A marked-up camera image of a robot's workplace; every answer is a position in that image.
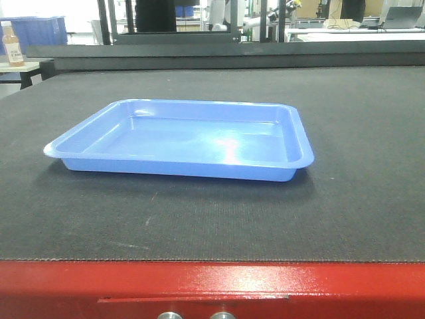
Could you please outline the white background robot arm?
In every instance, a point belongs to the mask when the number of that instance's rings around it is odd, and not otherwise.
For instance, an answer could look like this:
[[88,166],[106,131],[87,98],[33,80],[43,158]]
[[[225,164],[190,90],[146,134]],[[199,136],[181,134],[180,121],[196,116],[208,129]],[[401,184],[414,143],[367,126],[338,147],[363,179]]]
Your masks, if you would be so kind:
[[207,31],[229,32],[232,18],[244,32],[261,25],[261,1],[207,1]]

